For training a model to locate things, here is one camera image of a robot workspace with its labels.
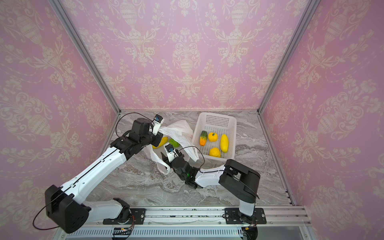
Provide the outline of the green pepper toy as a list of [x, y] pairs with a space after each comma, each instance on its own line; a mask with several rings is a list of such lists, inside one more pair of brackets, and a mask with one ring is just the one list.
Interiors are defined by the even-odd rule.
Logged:
[[174, 147], [174, 148], [178, 148], [180, 146], [180, 144], [175, 141], [174, 139], [170, 139], [169, 140], [169, 143]]

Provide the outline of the yellow banana toy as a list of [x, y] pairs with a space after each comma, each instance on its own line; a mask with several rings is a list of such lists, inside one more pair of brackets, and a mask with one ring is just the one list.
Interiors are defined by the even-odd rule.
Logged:
[[159, 147], [163, 146], [168, 142], [169, 138], [168, 137], [163, 137], [161, 141], [159, 142], [158, 146], [152, 146], [153, 149], [158, 149]]

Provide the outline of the white plastic bag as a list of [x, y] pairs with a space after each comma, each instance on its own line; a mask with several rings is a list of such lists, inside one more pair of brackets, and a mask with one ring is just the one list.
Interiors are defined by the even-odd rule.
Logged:
[[[160, 127], [159, 132], [161, 132], [164, 137], [177, 141], [180, 144], [177, 148], [178, 150], [184, 147], [193, 146], [192, 137], [194, 131], [186, 120], [180, 120], [168, 126]], [[170, 173], [171, 168], [166, 167], [166, 164], [161, 158], [161, 152], [165, 154], [164, 146], [161, 146], [158, 149], [153, 149], [152, 145], [149, 145], [145, 147], [144, 150], [150, 159], [156, 163], [157, 169], [160, 173], [163, 175], [168, 175]], [[195, 148], [184, 149], [182, 150], [182, 153], [186, 155], [186, 161], [193, 160], [196, 162], [199, 159], [198, 152]]]

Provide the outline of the green yellow mango toy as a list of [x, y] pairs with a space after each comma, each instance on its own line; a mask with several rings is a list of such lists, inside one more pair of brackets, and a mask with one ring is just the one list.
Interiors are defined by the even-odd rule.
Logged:
[[208, 140], [208, 133], [206, 131], [202, 131], [199, 138], [200, 146], [205, 146]]

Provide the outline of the yellow lemon toy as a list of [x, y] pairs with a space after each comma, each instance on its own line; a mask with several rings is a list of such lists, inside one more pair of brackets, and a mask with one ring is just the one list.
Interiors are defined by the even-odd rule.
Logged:
[[215, 158], [220, 158], [221, 157], [221, 151], [219, 148], [212, 148], [209, 151], [209, 156], [215, 157]]

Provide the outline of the yellow bell pepper toy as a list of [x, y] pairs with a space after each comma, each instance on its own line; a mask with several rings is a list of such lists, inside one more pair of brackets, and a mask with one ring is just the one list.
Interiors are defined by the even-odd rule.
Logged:
[[216, 142], [218, 140], [218, 134], [217, 133], [213, 133], [213, 132], [209, 133], [208, 134], [208, 140], [210, 142]]

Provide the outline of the white perforated plastic basket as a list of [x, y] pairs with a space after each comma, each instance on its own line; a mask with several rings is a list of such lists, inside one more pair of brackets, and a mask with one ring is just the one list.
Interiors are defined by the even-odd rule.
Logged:
[[234, 117], [203, 112], [199, 115], [192, 143], [207, 159], [235, 158], [237, 120]]

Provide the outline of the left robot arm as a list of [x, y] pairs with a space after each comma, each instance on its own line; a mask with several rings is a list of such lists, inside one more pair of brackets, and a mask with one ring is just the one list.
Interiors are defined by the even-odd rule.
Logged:
[[163, 117], [153, 120], [138, 118], [132, 128], [115, 139], [109, 148], [85, 170], [60, 187], [50, 186], [45, 191], [46, 214], [67, 234], [80, 229], [85, 223], [112, 220], [126, 224], [132, 219], [130, 205], [120, 198], [110, 201], [88, 202], [92, 190], [112, 171], [148, 145], [159, 146], [163, 134], [159, 129]]

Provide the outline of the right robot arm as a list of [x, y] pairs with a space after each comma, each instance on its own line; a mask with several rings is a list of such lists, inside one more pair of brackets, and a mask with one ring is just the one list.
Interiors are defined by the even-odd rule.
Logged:
[[161, 154], [167, 169], [173, 169], [189, 187], [202, 189], [208, 186], [222, 186], [240, 200], [237, 215], [243, 223], [256, 224], [254, 209], [261, 175], [255, 170], [229, 159], [220, 167], [202, 169], [192, 167], [180, 152]]

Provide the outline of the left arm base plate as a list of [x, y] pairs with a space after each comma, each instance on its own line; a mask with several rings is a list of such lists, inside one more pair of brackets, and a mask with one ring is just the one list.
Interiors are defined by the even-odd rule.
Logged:
[[133, 208], [123, 210], [116, 219], [104, 219], [104, 225], [143, 225], [146, 217], [146, 209], [144, 208]]

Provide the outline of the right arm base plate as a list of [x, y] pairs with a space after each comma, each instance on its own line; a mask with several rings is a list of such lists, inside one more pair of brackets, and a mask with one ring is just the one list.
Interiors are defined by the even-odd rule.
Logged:
[[266, 214], [262, 208], [254, 208], [251, 216], [241, 213], [238, 208], [225, 208], [222, 217], [226, 220], [227, 225], [265, 225], [267, 223]]

